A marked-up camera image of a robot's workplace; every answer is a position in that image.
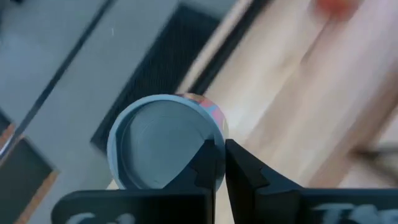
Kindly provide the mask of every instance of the cylindrical container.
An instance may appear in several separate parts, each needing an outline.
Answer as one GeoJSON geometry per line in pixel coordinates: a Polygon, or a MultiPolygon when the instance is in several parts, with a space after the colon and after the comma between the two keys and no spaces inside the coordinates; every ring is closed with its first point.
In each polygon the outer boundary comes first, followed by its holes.
{"type": "MultiPolygon", "coordinates": [[[[161,189],[191,161],[206,139],[225,159],[228,125],[209,99],[191,93],[152,95],[123,110],[108,138],[111,173],[121,189],[161,189]]],[[[217,173],[217,188],[225,172],[217,173]]]]}

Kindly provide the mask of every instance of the wooden floor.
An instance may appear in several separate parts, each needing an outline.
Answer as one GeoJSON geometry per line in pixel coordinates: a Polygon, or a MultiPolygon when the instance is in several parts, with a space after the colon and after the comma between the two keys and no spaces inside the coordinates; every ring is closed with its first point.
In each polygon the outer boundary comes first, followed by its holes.
{"type": "MultiPolygon", "coordinates": [[[[239,20],[238,1],[197,58],[185,92],[239,20]]],[[[310,0],[275,0],[252,24],[205,96],[220,106],[229,138],[276,171],[309,187],[391,187],[347,153],[358,144],[398,138],[398,2],[364,0],[351,20],[325,25],[310,0]]],[[[233,223],[225,182],[216,223],[233,223]]]]}

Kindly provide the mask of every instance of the container lid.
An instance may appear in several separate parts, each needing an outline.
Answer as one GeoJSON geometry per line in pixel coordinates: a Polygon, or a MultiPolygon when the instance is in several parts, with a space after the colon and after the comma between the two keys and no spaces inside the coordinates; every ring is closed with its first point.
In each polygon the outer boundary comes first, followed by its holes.
{"type": "Polygon", "coordinates": [[[199,105],[179,96],[149,96],[127,107],[115,121],[108,161],[120,187],[161,189],[206,139],[224,148],[220,130],[199,105]]]}

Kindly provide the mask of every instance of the black clamp jaw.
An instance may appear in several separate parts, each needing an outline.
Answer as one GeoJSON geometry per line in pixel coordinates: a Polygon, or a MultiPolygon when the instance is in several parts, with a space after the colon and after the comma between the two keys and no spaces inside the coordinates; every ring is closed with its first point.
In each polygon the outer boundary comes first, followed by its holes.
{"type": "Polygon", "coordinates": [[[214,223],[220,163],[236,224],[393,223],[398,190],[306,189],[274,171],[232,139],[225,161],[205,141],[188,166],[159,190],[74,192],[52,211],[54,224],[214,223]]]}

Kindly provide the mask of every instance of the orange object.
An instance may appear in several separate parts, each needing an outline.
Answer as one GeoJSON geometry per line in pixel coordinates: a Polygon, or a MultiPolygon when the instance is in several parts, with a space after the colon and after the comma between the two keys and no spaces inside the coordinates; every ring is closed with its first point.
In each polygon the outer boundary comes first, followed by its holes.
{"type": "Polygon", "coordinates": [[[359,0],[315,0],[315,10],[330,19],[347,20],[359,7],[359,0]]]}

